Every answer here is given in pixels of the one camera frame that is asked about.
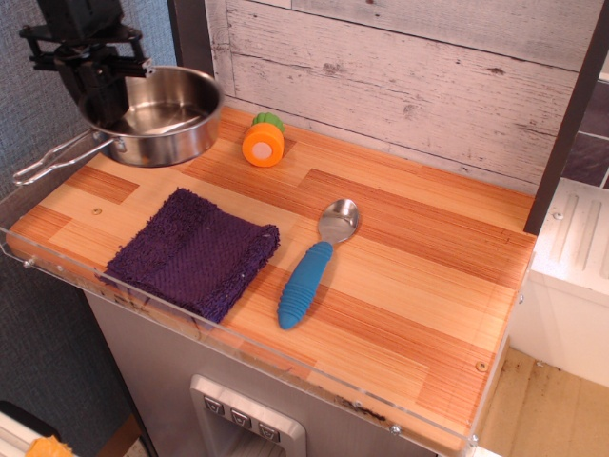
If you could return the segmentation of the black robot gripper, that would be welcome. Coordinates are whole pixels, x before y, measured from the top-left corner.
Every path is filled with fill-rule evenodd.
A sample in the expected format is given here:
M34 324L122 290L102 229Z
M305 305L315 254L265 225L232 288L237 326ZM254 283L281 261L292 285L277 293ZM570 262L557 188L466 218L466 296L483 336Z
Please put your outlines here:
M19 31L29 44L30 61L37 70L58 71L83 115L100 128L111 127L128 110L123 77L152 73L143 34L123 24L119 1L40 1L38 6L45 23Z

